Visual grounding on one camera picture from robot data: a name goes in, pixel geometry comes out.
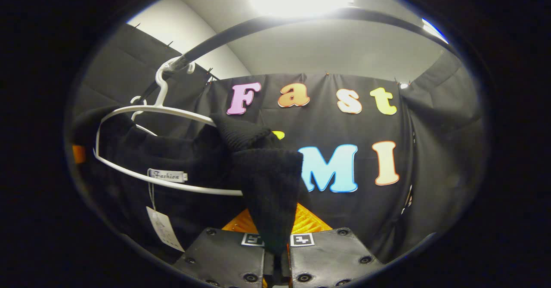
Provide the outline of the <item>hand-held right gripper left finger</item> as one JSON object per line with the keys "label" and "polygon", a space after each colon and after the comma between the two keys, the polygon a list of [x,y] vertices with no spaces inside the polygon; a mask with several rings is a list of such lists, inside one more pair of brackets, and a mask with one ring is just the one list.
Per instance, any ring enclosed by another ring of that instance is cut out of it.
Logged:
{"label": "hand-held right gripper left finger", "polygon": [[246,209],[222,229],[207,227],[173,264],[216,288],[267,288],[264,241]]}

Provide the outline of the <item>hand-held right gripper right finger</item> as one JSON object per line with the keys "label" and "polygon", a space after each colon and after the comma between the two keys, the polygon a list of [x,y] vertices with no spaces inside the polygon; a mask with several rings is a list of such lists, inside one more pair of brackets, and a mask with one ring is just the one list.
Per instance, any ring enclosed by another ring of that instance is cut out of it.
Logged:
{"label": "hand-held right gripper right finger", "polygon": [[351,229],[332,229],[297,204],[287,250],[277,262],[277,287],[338,288],[370,278],[385,266]]}

